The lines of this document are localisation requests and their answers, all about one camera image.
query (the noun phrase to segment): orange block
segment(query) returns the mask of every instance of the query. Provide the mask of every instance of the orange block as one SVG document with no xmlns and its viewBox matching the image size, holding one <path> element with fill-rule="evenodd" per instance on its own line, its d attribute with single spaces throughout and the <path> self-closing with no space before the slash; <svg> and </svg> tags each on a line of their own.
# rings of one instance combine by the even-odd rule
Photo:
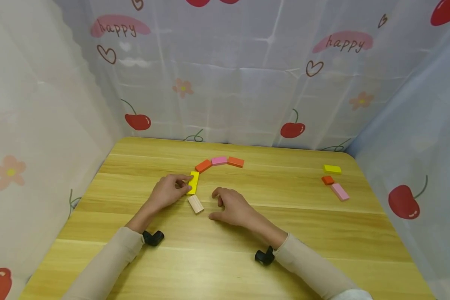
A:
<svg viewBox="0 0 450 300">
<path fill-rule="evenodd" d="M 242 168 L 244 163 L 245 163 L 245 161 L 243 159 L 235 158 L 235 157 L 229 157 L 228 161 L 227 161 L 227 164 L 234 165 L 235 167 L 239 167 L 239 168 Z"/>
<path fill-rule="evenodd" d="M 196 165 L 195 169 L 199 173 L 205 172 L 208 168 L 212 166 L 212 162 L 209 159 L 202 161 L 200 164 Z"/>
<path fill-rule="evenodd" d="M 323 176 L 322 181 L 323 181 L 323 183 L 325 183 L 325 185 L 331 185 L 331 184 L 335 183 L 335 180 L 333 180 L 333 178 L 331 176 Z"/>
</svg>

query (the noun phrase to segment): orange flower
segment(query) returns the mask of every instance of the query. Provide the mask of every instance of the orange flower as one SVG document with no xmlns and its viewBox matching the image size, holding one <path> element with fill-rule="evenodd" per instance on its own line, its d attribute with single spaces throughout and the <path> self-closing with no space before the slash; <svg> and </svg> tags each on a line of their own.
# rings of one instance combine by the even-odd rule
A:
<svg viewBox="0 0 450 300">
<path fill-rule="evenodd" d="M 359 107 L 368 107 L 373 98 L 374 95 L 367 95 L 366 92 L 361 92 L 360 94 L 358 94 L 357 98 L 350 99 L 348 103 L 353 105 L 352 110 L 358 110 Z"/>
<path fill-rule="evenodd" d="M 175 93 L 180 93 L 180 98 L 185 98 L 185 93 L 192 95 L 193 91 L 192 91 L 192 84 L 190 83 L 190 81 L 184 81 L 182 82 L 182 80 L 180 78 L 177 78 L 177 85 L 172 86 L 172 89 L 175 91 Z"/>
<path fill-rule="evenodd" d="M 0 190 L 6 189 L 12 181 L 18 185 L 24 185 L 25 180 L 20 174 L 25 171 L 26 167 L 23 161 L 17 161 L 13 155 L 4 157 L 3 167 L 0 165 Z"/>
</svg>

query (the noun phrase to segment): wooden block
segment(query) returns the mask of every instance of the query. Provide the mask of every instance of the wooden block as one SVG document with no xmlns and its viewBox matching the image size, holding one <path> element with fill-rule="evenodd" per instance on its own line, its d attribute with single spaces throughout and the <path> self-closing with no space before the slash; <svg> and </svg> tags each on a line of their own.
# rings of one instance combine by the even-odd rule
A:
<svg viewBox="0 0 450 300">
<path fill-rule="evenodd" d="M 200 203 L 200 200 L 198 200 L 198 197 L 196 195 L 193 195 L 191 197 L 188 197 L 188 203 L 190 203 L 190 206 L 193 208 L 193 211 L 195 214 L 198 214 L 199 212 L 204 211 L 202 203 Z"/>
<path fill-rule="evenodd" d="M 235 158 L 235 157 L 229 157 L 227 163 L 229 165 L 234 165 L 235 167 L 242 168 L 245 161 L 243 159 Z"/>
<path fill-rule="evenodd" d="M 195 195 L 197 192 L 198 176 L 200 175 L 200 172 L 191 171 L 190 175 L 193 175 L 193 179 L 188 182 L 188 185 L 191 186 L 192 189 L 188 191 L 187 195 Z"/>
<path fill-rule="evenodd" d="M 342 169 L 340 167 L 337 167 L 336 165 L 323 165 L 323 170 L 325 173 L 332 173 L 332 174 L 341 174 Z"/>
<path fill-rule="evenodd" d="M 345 200 L 350 199 L 350 197 L 348 196 L 348 194 L 345 192 L 344 188 L 342 188 L 342 186 L 340 184 L 334 183 L 330 187 L 332 188 L 335 195 L 340 199 L 340 201 L 345 201 Z"/>
<path fill-rule="evenodd" d="M 212 158 L 212 165 L 224 165 L 226 164 L 226 162 L 227 162 L 226 157 Z"/>
<path fill-rule="evenodd" d="M 333 178 L 331 176 L 323 176 L 322 181 L 323 181 L 323 183 L 325 183 L 325 185 L 331 185 L 331 184 L 335 183 L 335 180 L 333 180 Z"/>
<path fill-rule="evenodd" d="M 200 164 L 196 165 L 195 169 L 198 173 L 204 173 L 208 168 L 212 166 L 212 162 L 209 159 L 202 161 Z"/>
</svg>

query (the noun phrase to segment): cloth wall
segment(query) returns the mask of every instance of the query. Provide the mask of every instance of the cloth wall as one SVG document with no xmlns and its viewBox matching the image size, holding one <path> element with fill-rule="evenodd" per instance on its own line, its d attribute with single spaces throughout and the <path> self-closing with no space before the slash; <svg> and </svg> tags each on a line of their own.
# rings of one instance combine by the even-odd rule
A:
<svg viewBox="0 0 450 300">
<path fill-rule="evenodd" d="M 307 149 L 344 149 L 442 43 L 438 1 L 55 0 L 132 135 Z"/>
<path fill-rule="evenodd" d="M 8 299 L 120 137 L 342 151 L 450 41 L 438 1 L 0 1 Z"/>
<path fill-rule="evenodd" d="M 0 290 L 11 285 L 7 299 L 17 299 L 125 135 L 88 68 L 58 6 L 0 1 Z"/>
<path fill-rule="evenodd" d="M 426 65 L 347 151 L 437 299 L 450 300 L 450 40 Z"/>
</svg>

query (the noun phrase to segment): beige sleeve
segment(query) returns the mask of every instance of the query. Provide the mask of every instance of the beige sleeve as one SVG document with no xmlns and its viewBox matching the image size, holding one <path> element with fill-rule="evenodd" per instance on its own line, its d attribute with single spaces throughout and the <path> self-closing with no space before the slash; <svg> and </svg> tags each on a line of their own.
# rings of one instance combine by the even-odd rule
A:
<svg viewBox="0 0 450 300">
<path fill-rule="evenodd" d="M 143 244 L 141 234 L 121 227 L 78 275 L 62 300 L 106 299 L 120 273 L 137 256 Z"/>
<path fill-rule="evenodd" d="M 348 299 L 348 297 L 343 297 L 350 293 L 347 292 L 348 290 L 356 290 L 361 295 L 370 295 L 360 291 L 357 285 L 339 269 L 335 268 L 332 263 L 291 234 L 288 234 L 282 246 L 273 253 L 280 265 L 288 271 L 296 273 L 322 299 Z M 368 296 L 350 299 L 371 299 L 371 296 Z"/>
</svg>

